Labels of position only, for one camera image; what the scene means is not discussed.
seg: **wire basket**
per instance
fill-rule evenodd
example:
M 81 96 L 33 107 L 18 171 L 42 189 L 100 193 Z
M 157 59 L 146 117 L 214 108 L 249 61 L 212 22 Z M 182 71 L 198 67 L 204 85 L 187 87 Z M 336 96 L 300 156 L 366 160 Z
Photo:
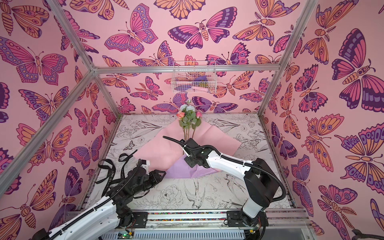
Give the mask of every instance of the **wire basket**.
M 194 61 L 194 63 L 196 65 L 185 66 L 186 61 L 174 61 L 170 82 L 172 92 L 216 93 L 216 62 Z

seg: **flower bouquet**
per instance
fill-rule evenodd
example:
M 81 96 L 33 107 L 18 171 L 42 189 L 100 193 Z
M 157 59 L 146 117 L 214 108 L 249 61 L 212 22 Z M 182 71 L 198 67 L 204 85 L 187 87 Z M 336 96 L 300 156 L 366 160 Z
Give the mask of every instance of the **flower bouquet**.
M 193 133 L 192 133 L 192 138 L 193 138 L 196 127 L 200 126 L 201 124 L 201 117 L 202 117 L 202 114 L 200 112 L 196 112 L 196 109 L 194 106 L 189 105 L 191 103 L 190 100 L 188 100 L 187 103 L 188 104 L 181 105 L 180 111 L 177 113 L 180 127 L 182 127 L 184 131 L 185 141 L 189 139 L 189 129 L 191 127 L 193 129 Z

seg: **pink rose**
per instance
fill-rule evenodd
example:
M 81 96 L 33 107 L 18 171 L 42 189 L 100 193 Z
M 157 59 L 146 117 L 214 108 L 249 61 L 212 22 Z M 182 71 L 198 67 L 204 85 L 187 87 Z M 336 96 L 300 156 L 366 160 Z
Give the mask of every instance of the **pink rose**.
M 182 118 L 184 117 L 184 115 L 185 115 L 185 113 L 183 113 L 183 112 L 178 112 L 176 116 L 177 116 L 179 119 L 182 119 Z

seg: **diagonal metal bar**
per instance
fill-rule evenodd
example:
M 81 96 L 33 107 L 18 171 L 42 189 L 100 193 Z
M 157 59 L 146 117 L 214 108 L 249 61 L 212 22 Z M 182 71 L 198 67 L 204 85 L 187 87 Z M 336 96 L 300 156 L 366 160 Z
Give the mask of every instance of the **diagonal metal bar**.
M 87 87 L 88 83 L 92 80 L 93 74 L 88 72 L 83 79 L 78 83 L 75 88 L 70 92 L 66 99 L 60 106 L 53 112 L 44 125 L 38 129 L 36 134 L 33 135 L 31 140 L 25 147 L 17 154 L 12 162 L 7 166 L 4 172 L 0 175 L 0 198 L 3 196 L 8 187 L 12 184 L 15 178 L 23 170 L 25 165 L 33 157 L 37 149 L 47 139 L 55 127 L 63 119 L 63 116 L 70 109 L 73 103 L 77 100 L 80 93 Z
M 216 71 L 277 71 L 279 64 L 216 65 Z M 208 71 L 206 65 L 178 66 L 180 71 Z M 173 66 L 96 68 L 96 74 L 108 73 L 171 73 Z
M 273 92 L 275 91 L 275 88 L 277 84 L 280 81 L 281 76 L 283 75 L 285 66 L 288 64 L 289 59 L 291 58 L 291 55 L 293 53 L 293 50 L 296 47 L 297 42 L 299 41 L 301 34 L 303 33 L 305 27 L 307 26 L 307 23 L 312 16 L 312 12 L 316 7 L 318 0 L 307 0 L 305 3 L 305 6 L 299 16 L 299 18 L 296 21 L 296 27 L 293 30 L 293 33 L 289 39 L 289 42 L 285 48 L 285 51 L 283 53 L 283 56 L 280 60 L 280 69 L 273 75 L 273 78 L 268 86 L 268 89 L 265 93 L 264 99 L 262 104 L 260 105 L 258 115 L 261 116 L 269 102 L 269 100 L 272 97 Z
M 120 114 L 117 106 L 116 106 L 116 103 L 113 101 L 113 98 L 111 96 L 111 94 L 109 93 L 109 91 L 107 90 L 107 87 L 104 85 L 103 81 L 100 79 L 100 76 L 97 74 L 95 75 L 95 82 L 97 84 L 97 86 L 99 87 L 102 95 L 104 96 L 105 100 L 107 101 L 109 107 L 111 108 L 111 110 L 113 111 L 113 113 L 118 116 Z
M 83 45 L 81 44 L 81 41 L 77 36 L 76 32 L 72 28 L 69 20 L 65 16 L 65 13 L 61 8 L 60 4 L 58 3 L 58 1 L 57 0 L 46 0 L 46 1 L 48 2 L 48 5 L 50 6 L 57 21 L 60 23 L 61 27 L 64 29 L 65 33 L 67 34 L 67 37 L 71 41 L 72 46 L 75 48 L 76 52 L 78 53 L 80 59 L 83 61 L 86 68 L 89 71 L 93 71 L 94 65 L 92 61 L 89 58 L 87 52 L 85 51 Z

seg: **bird drawing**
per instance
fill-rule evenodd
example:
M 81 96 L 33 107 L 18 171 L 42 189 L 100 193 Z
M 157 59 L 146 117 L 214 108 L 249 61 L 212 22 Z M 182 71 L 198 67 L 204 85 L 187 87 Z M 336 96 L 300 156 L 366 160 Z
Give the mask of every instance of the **bird drawing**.
M 245 193 L 245 192 L 244 192 L 245 187 L 243 187 L 243 186 L 241 186 L 240 184 L 238 184 L 238 183 L 236 182 L 235 177 L 232 176 L 232 175 L 230 175 L 230 174 L 227 174 L 227 176 L 224 177 L 224 179 L 228 181 L 228 182 L 227 182 L 227 186 L 228 186 L 229 190 L 231 191 L 231 193 L 232 193 L 238 200 L 240 200 L 240 199 L 237 197 L 237 195 L 235 194 L 235 191 L 234 191 L 234 189 L 233 189 L 233 186 L 236 185 L 238 188 L 240 188 L 240 190 L 241 190 L 243 193 Z
M 195 194 L 192 194 L 192 193 L 190 193 L 188 191 L 188 189 L 185 186 L 185 182 L 184 182 L 185 194 L 187 195 L 188 200 L 193 202 L 192 208 L 193 209 L 199 209 L 201 207 L 201 205 L 203 204 L 203 200 L 204 200 L 204 196 L 205 196 L 205 188 L 204 188 L 203 196 L 200 197 L 200 194 L 199 194 L 199 182 L 197 181 L 197 186 L 196 186 L 195 180 L 193 180 L 193 182 L 195 184 Z

